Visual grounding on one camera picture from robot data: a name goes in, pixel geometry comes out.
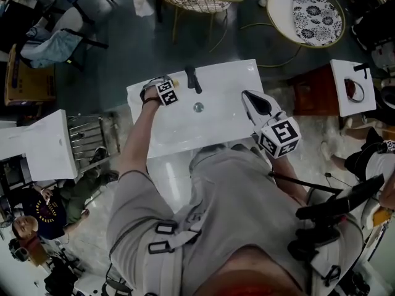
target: sink drain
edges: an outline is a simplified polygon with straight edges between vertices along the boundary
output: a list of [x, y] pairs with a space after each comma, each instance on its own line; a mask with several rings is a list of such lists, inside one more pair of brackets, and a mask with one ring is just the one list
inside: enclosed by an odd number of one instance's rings
[[193, 105], [193, 110], [194, 110], [196, 113], [200, 113], [200, 112], [202, 112], [202, 111], [204, 110], [204, 105], [203, 105], [202, 103], [200, 103], [200, 102], [195, 103], [195, 104]]

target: black wrist strap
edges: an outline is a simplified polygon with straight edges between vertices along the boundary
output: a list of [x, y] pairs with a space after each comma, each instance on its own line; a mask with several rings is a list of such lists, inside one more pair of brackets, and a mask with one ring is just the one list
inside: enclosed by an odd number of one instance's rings
[[143, 106], [144, 106], [145, 103], [147, 103], [149, 101], [157, 101], [157, 102], [159, 102], [160, 105], [163, 105], [162, 101], [160, 100], [160, 98], [158, 98], [158, 97], [149, 97], [148, 99], [145, 99], [143, 101]]

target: green pants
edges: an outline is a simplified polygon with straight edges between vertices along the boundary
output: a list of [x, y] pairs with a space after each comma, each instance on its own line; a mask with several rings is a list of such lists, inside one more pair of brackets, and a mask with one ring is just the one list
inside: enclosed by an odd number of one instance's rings
[[81, 218], [86, 200], [104, 184], [103, 176], [98, 176], [97, 170], [91, 169], [84, 173], [76, 185], [59, 189], [68, 224], [74, 224]]

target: headphones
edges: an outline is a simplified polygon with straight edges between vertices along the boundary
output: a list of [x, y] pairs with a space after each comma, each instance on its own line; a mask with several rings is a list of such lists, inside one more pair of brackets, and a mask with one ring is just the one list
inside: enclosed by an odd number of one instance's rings
[[29, 259], [29, 253], [27, 249], [20, 246], [18, 239], [11, 239], [11, 241], [8, 243], [8, 248], [13, 258], [19, 262], [25, 262]]

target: white cube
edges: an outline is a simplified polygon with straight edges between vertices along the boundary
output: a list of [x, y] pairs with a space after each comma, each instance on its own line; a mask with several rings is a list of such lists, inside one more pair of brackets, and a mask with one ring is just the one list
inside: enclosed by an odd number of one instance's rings
[[293, 117], [267, 125], [256, 131], [256, 134], [259, 137], [259, 145], [273, 158], [280, 158], [294, 151], [302, 138]]

